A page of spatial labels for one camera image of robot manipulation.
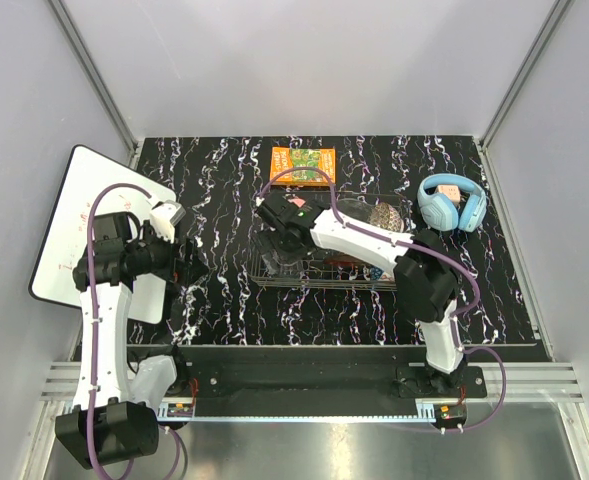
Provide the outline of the clear glass cup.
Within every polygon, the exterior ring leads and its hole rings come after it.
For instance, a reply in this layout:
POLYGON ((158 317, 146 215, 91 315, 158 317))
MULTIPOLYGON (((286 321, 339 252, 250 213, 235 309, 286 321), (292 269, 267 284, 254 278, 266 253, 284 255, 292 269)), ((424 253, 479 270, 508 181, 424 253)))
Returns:
POLYGON ((283 257, 275 250, 262 253, 261 260, 269 277, 299 278, 305 272, 304 262, 301 259, 283 257))

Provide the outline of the wire dish rack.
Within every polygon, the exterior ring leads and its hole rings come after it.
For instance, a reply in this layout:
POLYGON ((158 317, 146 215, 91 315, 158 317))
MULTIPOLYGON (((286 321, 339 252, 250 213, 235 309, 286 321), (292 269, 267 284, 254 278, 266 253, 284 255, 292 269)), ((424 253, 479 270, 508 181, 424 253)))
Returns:
MULTIPOLYGON (((320 203, 330 203, 330 192, 326 191, 301 191, 300 195, 286 194, 286 197, 296 197, 303 200, 317 199, 320 203)), ((342 190, 337 194, 337 201, 342 198, 356 198, 365 201, 374 207, 380 203, 392 205, 401 214, 408 213, 409 210, 403 205, 404 198, 394 194, 367 194, 356 191, 342 190)), ((262 263, 256 245, 256 234, 261 230, 273 230, 264 222, 258 214, 254 214, 251 229, 251 247, 249 253, 249 277, 257 285, 262 287, 282 287, 282 288, 321 288, 335 290, 375 290, 375 291, 394 291, 396 289, 394 280, 389 282, 373 282, 367 277, 367 269, 371 266, 363 263, 362 265, 352 268, 340 268, 331 265, 325 265, 323 259, 327 256, 342 254, 335 250, 314 250, 309 257, 302 260, 304 262, 305 272, 299 278, 273 278, 266 274, 265 267, 262 263)))

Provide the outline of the red floral plate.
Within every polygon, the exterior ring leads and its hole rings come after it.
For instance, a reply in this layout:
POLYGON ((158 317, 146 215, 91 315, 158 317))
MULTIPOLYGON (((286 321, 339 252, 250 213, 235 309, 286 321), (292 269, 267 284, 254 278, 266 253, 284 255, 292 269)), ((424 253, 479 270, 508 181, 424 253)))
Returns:
POLYGON ((323 259, 323 263, 325 265, 331 265, 340 268, 352 268, 363 264, 361 260, 346 254, 327 256, 323 259))

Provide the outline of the blue triangle pattern bowl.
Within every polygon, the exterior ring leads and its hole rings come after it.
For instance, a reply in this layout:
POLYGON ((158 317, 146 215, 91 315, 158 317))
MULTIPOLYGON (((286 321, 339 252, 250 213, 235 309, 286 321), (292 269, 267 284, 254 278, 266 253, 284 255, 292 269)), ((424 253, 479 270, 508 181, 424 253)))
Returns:
POLYGON ((370 266, 367 269, 366 277, 373 282, 389 282, 394 280, 394 276, 378 267, 370 266))

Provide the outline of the beige patterned bowl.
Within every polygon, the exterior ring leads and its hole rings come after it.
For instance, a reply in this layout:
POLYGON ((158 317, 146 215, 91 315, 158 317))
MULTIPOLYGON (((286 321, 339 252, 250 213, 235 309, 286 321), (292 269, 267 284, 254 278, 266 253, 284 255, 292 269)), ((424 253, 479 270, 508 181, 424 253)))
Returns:
POLYGON ((378 228, 402 233, 404 222, 400 213, 390 204, 380 202, 371 211, 368 222, 378 228))

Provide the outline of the pink plastic cup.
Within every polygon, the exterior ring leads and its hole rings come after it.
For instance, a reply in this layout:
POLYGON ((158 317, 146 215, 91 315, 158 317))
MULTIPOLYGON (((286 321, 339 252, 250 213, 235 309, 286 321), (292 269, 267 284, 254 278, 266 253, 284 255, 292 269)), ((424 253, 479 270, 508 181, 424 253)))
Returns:
POLYGON ((296 205, 298 208, 302 207, 305 204, 305 201, 301 198, 289 198, 288 201, 294 205, 296 205))

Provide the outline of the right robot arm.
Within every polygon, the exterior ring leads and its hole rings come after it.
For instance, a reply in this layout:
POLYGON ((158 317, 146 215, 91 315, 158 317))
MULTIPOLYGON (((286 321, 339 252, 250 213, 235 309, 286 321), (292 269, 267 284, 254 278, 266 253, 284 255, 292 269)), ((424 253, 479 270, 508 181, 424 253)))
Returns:
POLYGON ((429 387, 444 397, 462 387, 465 356, 454 324, 458 277, 451 259, 434 248, 436 235, 392 232, 315 199, 298 205, 280 192, 257 199, 256 213, 267 225, 259 238, 287 263, 331 250, 390 274, 399 309, 423 333, 429 387))

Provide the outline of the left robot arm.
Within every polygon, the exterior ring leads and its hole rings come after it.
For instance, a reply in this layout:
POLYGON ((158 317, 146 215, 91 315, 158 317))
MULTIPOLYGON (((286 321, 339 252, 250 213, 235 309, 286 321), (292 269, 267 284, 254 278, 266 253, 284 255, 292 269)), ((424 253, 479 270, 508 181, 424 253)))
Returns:
POLYGON ((159 442, 157 411, 166 395, 193 387, 177 348, 140 360, 128 374, 127 323, 136 281, 151 275, 161 289, 181 289, 208 272, 190 240, 178 239, 185 215, 167 201, 148 219, 120 211, 90 218, 87 246, 73 270, 83 314, 81 369, 71 410, 55 420, 59 442, 85 469, 152 455, 159 442))

